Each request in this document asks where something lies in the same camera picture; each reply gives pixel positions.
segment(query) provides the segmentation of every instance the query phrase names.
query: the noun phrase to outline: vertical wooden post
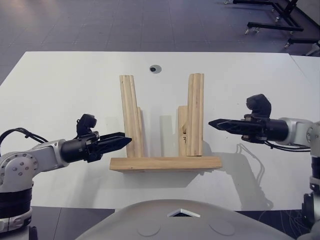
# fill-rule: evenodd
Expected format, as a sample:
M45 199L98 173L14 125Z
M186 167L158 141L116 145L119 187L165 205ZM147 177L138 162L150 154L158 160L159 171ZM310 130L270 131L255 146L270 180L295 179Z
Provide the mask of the vertical wooden post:
M127 137L132 138L126 146L127 157L143 157L141 111L137 107L134 76L120 76L121 98L124 131Z
M202 156L204 131L204 74L189 76L186 155Z

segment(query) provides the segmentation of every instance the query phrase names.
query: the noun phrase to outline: black cable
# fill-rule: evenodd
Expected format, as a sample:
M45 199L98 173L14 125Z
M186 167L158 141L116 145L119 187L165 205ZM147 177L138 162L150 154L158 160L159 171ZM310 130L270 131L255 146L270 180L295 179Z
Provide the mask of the black cable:
M293 153L309 153L310 152L310 148L304 147L304 146L303 147L287 147L287 146L275 145L269 141L265 141L264 144L269 146L271 149L278 149L286 152L293 152Z
M0 146L1 146L2 142L3 142L3 140L4 140L9 134L11 134L11 133L13 133L13 132L22 133L22 134L25 135L24 137L25 137L26 139L27 139L27 138L31 138L31 139L33 139L33 140L35 140L35 141L37 141L38 143L41 143L41 144L48 142L48 140L46 140L46 139L43 138L42 136L36 135L36 134L34 134L34 133L32 133L32 132L30 132L30 131L22 128L22 127L18 127L18 128L9 129L9 130L5 131L4 133L2 133L2 134L0 135Z

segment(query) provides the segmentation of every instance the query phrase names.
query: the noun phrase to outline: gray carpet floor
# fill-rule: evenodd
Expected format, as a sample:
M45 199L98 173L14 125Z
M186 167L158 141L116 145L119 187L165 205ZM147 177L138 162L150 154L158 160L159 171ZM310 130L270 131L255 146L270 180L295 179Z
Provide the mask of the gray carpet floor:
M305 28L295 37L319 37L292 15ZM310 44L284 49L287 31L244 35L248 21L276 17L271 6L224 0L0 0L0 84L25 51L308 52Z

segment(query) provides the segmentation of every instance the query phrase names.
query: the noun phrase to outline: table surface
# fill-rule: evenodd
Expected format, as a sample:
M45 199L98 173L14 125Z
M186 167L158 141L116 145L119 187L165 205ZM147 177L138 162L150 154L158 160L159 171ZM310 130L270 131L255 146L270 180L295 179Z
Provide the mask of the table surface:
M151 65L162 72L153 74ZM24 127L48 140L72 139L76 120L95 115L100 134L124 131L119 75L134 75L142 109L146 156L177 156L178 106L187 104L188 76L204 73L206 156L220 156L223 168L204 173L120 173L111 157L79 161L34 178L34 206L109 208L152 199L188 199L235 211L300 209L310 192L308 153L271 150L218 131L214 119L241 119L246 98L265 94L271 117L320 118L319 81L310 80L288 54L225 52L27 52L0 87L0 132ZM36 143L12 134L1 152Z

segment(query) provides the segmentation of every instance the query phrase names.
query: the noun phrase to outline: wooden plank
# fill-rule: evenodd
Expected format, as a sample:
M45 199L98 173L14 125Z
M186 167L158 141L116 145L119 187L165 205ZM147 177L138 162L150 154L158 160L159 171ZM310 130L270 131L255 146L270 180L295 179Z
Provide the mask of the wooden plank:
M134 76L120 76L122 110L125 136L132 138L126 146L126 155L131 157L143 157L142 129L139 124L139 112L135 90Z
M188 107L178 107L179 156L187 156L187 118Z
M143 129L142 129L142 111L141 111L141 108L138 107L138 122L139 122L139 130L140 130L140 133L141 133L141 147L142 147L142 157L144 156L145 154L145 149L144 149L144 137L143 137Z
M186 155L202 156L204 132L204 74L189 76Z
M122 173L201 172L221 167L221 160L217 156L113 157L110 160L110 170Z

